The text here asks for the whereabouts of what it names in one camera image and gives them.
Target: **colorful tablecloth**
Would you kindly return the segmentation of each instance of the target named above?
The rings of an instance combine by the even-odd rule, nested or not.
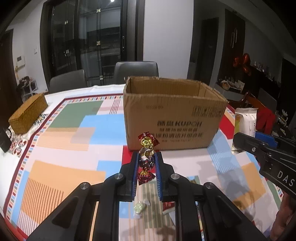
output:
[[[122,90],[114,92],[76,93],[58,105],[50,103],[30,130],[33,134],[19,136],[10,154],[19,161],[3,205],[5,221],[19,240],[25,240],[78,184],[103,182],[130,161]],[[268,236],[282,193],[258,173],[253,155],[231,153],[233,132],[234,110],[228,107],[208,148],[162,151],[163,160],[197,183],[213,182]],[[145,198],[151,206],[141,219],[133,218],[134,203],[120,203],[120,240],[175,240],[174,224],[169,214],[162,214],[155,181],[138,186],[135,202]]]

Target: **wicker basket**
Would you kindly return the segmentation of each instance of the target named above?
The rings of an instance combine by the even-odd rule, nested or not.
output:
[[[44,93],[31,96],[9,118],[9,124],[15,134],[25,134],[48,107]]]

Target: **black chair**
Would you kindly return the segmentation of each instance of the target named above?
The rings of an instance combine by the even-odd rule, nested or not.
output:
[[[125,84],[128,76],[158,77],[157,63],[149,61],[117,62],[113,75],[114,83]]]
[[[86,88],[86,76],[83,69],[53,77],[49,82],[49,93]]]

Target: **wrapped candy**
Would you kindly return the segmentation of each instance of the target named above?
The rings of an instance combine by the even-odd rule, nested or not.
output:
[[[149,172],[154,167],[154,147],[159,144],[158,140],[149,132],[142,133],[138,136],[142,149],[139,151],[139,166],[142,171],[138,175],[139,185],[147,183],[155,178],[155,175]]]
[[[141,213],[146,208],[146,206],[150,206],[150,202],[147,199],[144,199],[143,201],[138,201],[133,207],[133,216],[134,218],[138,219],[141,218]]]

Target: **cardboard box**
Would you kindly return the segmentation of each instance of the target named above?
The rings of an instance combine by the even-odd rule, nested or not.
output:
[[[146,131],[160,142],[157,150],[207,147],[227,104],[200,81],[129,77],[123,91],[128,147],[141,149],[138,135]]]

